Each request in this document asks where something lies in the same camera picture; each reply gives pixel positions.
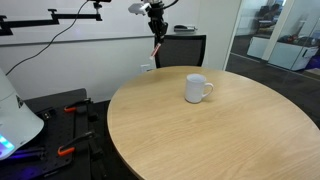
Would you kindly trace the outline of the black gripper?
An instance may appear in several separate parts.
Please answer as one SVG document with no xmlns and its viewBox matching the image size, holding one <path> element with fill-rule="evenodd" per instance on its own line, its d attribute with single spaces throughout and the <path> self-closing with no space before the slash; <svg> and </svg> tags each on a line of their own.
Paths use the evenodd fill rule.
<svg viewBox="0 0 320 180">
<path fill-rule="evenodd" d="M 148 17 L 150 18 L 149 27 L 154 33 L 154 45 L 157 45 L 158 42 L 163 44 L 165 35 L 167 33 L 167 23 L 163 19 L 164 14 L 164 3 L 158 2 L 151 5 L 151 8 L 148 12 Z"/>
</svg>

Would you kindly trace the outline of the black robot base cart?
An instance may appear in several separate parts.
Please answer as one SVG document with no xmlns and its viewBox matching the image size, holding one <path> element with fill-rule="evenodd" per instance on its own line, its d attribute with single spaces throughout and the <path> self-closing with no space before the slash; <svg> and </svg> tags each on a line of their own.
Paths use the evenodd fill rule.
<svg viewBox="0 0 320 180">
<path fill-rule="evenodd" d="M 78 89 L 30 99 L 26 104 L 44 121 L 41 133 L 0 163 L 0 180 L 106 180 L 102 149 L 96 137 L 75 145 L 75 151 L 60 157 L 57 150 L 72 139 L 93 130 L 96 117 L 92 104 L 74 112 L 64 107 L 87 98 Z"/>
</svg>

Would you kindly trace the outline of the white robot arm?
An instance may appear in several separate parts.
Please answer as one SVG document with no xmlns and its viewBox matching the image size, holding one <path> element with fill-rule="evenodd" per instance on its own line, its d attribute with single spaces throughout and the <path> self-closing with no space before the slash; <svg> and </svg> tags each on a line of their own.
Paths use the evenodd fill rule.
<svg viewBox="0 0 320 180">
<path fill-rule="evenodd" d="M 154 34 L 155 43 L 162 43 L 167 33 L 168 23 L 164 21 L 164 10 L 175 5 L 179 0 L 173 0 L 169 5 L 165 5 L 163 0 L 143 0 L 148 3 L 147 15 L 150 18 L 148 25 Z"/>
</svg>

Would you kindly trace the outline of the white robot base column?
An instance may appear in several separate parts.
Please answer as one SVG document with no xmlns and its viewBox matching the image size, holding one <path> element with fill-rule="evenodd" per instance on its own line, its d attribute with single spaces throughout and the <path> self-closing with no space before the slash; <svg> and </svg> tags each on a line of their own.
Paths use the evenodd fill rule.
<svg viewBox="0 0 320 180">
<path fill-rule="evenodd" d="M 35 138 L 44 121 L 19 97 L 0 69 L 0 160 L 4 160 Z"/>
</svg>

